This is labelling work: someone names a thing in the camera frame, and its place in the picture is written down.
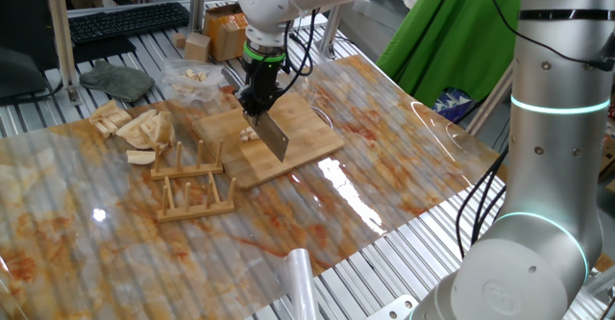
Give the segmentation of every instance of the black keyboard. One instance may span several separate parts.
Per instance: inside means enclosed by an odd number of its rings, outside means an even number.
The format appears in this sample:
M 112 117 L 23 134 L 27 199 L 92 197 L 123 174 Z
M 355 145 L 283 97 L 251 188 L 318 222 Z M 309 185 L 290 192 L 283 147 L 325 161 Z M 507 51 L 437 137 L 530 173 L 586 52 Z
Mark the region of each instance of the black keyboard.
M 130 36 L 162 28 L 186 26 L 188 10 L 180 3 L 164 3 L 120 12 L 100 12 L 68 19 L 76 43 Z

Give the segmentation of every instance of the robotic arm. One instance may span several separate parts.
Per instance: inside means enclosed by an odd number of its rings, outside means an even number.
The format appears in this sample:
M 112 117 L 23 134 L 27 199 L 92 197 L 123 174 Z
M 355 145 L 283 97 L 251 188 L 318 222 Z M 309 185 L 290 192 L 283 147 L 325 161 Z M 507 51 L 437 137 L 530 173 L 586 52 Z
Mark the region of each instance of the robotic arm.
M 267 111 L 283 94 L 276 77 L 284 22 L 350 1 L 239 0 L 251 25 L 247 85 L 236 95 L 279 157 L 287 138 Z M 596 175 L 612 65 L 600 64 L 611 56 L 614 7 L 615 0 L 522 0 L 518 32 L 559 53 L 517 38 L 502 214 L 411 320 L 559 320 L 576 298 L 602 250 Z

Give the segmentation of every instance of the teal light ring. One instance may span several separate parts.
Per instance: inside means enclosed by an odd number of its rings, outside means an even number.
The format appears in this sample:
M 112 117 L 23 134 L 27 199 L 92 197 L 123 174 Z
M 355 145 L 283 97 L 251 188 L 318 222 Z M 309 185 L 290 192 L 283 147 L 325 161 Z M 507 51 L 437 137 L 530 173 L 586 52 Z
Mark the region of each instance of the teal light ring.
M 583 113 L 591 113 L 591 112 L 596 112 L 596 111 L 604 110 L 604 109 L 608 108 L 608 106 L 611 104 L 611 101 L 607 100 L 607 101 L 605 101 L 602 104 L 594 105 L 594 106 L 591 106 L 591 107 L 574 108 L 574 109 L 554 109 L 554 108 L 537 107 L 537 106 L 534 106 L 534 105 L 522 103 L 522 102 L 520 102 L 519 100 L 517 100 L 513 96 L 511 96 L 510 99 L 511 99 L 511 101 L 512 101 L 512 103 L 514 105 L 516 105 L 517 107 L 519 107 L 521 109 L 528 110 L 528 111 L 539 112 L 539 113 L 547 113 L 547 114 L 583 114 Z
M 553 220 L 544 217 L 542 215 L 538 215 L 538 214 L 534 214 L 534 213 L 527 213 L 527 212 L 514 212 L 514 213 L 510 213 L 510 214 L 506 214 L 501 216 L 500 218 L 498 218 L 498 220 L 496 220 L 496 222 L 510 217 L 510 216 L 514 216 L 514 215 L 526 215 L 526 216 L 530 216 L 530 217 L 534 217 L 534 218 L 538 218 L 540 220 L 544 220 L 547 223 L 555 226 L 556 228 L 560 229 L 562 232 L 564 232 L 568 238 L 570 238 L 573 242 L 575 242 L 575 245 L 578 248 L 578 251 L 580 252 L 580 255 L 583 257 L 583 262 L 585 263 L 585 280 L 587 281 L 587 277 L 589 276 L 589 263 L 587 263 L 587 257 L 585 256 L 585 252 L 583 251 L 583 248 L 580 246 L 580 243 L 578 243 L 577 239 L 568 232 L 568 230 L 564 229 L 564 227 L 562 227 L 561 225 L 555 223 Z

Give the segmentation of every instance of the metal grating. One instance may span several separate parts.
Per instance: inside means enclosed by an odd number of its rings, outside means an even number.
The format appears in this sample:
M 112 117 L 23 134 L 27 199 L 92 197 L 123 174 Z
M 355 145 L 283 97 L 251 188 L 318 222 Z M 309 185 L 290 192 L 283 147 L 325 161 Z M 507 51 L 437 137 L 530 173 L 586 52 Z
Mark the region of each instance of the metal grating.
M 494 182 L 487 193 L 488 201 L 503 186 L 500 180 Z M 427 296 L 461 263 L 455 238 L 455 217 L 469 190 L 421 214 L 314 278 L 319 319 L 365 319 L 400 296 L 409 295 L 414 300 Z M 479 199 L 483 191 L 484 187 L 475 199 Z M 501 199 L 487 217 L 485 224 L 488 225 L 481 234 L 493 222 L 503 203 Z M 477 201 L 470 202 L 462 216 L 465 247 L 469 246 L 477 206 Z M 258 311 L 251 319 L 293 319 L 288 311 L 292 307 L 292 302 L 284 297 Z M 603 303 L 581 291 L 564 319 L 597 319 L 604 308 Z
M 226 5 L 233 1 L 207 0 L 206 8 Z M 72 12 L 69 16 L 80 14 L 84 12 Z M 326 19 L 319 15 L 314 40 L 323 36 L 324 21 Z M 308 40 L 309 32 L 305 28 L 308 23 L 307 18 L 299 23 L 298 36 L 302 41 Z M 130 40 L 136 47 L 134 53 L 109 57 L 106 61 L 143 70 L 158 80 L 165 60 L 179 59 L 184 56 L 184 50 L 176 49 L 171 42 L 171 35 L 175 32 L 178 30 L 160 30 L 131 37 Z M 361 54 L 352 42 L 344 39 L 341 33 L 337 36 L 339 38 L 334 50 L 339 58 Z M 289 57 L 298 63 L 302 55 L 301 48 L 294 42 L 289 42 Z M 316 63 L 327 61 L 318 54 L 315 48 L 312 49 L 311 55 Z M 231 60 L 223 64 L 240 75 L 244 74 L 238 60 Z M 79 74 L 88 72 L 92 66 L 92 62 L 79 63 L 77 71 Z M 60 83 L 59 70 L 47 71 L 45 75 L 51 87 Z M 105 93 L 82 87 L 79 92 L 83 102 L 78 106 L 71 106 L 65 93 L 61 92 L 59 95 L 38 103 L 0 108 L 0 137 L 18 135 L 88 118 L 100 105 L 112 98 Z M 124 108 L 130 108 L 172 97 L 173 93 L 170 88 L 156 84 L 135 103 L 126 104 L 116 100 Z M 493 198 L 502 186 L 504 184 L 501 181 L 495 182 L 488 193 L 488 198 Z M 466 195 L 465 191 L 457 194 L 316 277 L 314 280 L 320 318 L 326 320 L 364 319 L 402 295 L 410 295 L 415 300 L 413 304 L 416 305 L 416 300 L 425 297 L 440 279 L 455 271 L 460 265 L 454 222 L 458 208 Z M 462 236 L 466 246 L 469 245 L 468 233 L 471 231 L 476 207 L 476 202 L 471 203 L 463 215 Z M 490 215 L 488 219 L 491 222 L 493 215 Z M 269 307 L 257 311 L 249 319 L 292 319 L 290 315 L 292 307 L 292 301 L 286 296 Z M 602 309 L 604 309 L 604 304 L 585 292 L 581 292 L 564 319 L 596 319 Z

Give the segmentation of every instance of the cutting board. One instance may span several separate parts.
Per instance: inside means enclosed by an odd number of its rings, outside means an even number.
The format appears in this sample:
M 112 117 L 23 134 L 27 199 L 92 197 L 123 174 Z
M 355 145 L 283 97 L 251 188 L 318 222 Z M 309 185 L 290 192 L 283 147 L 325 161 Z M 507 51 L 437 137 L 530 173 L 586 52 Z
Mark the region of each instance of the cutting board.
M 320 160 L 344 146 L 344 140 L 297 93 L 281 97 L 269 114 L 288 136 L 284 162 L 280 162 L 261 140 L 239 140 L 239 133 L 249 126 L 242 109 L 202 118 L 192 124 L 212 153 L 215 154 L 218 142 L 224 141 L 221 158 L 224 171 L 237 179 L 241 189 L 260 185 L 308 162 Z

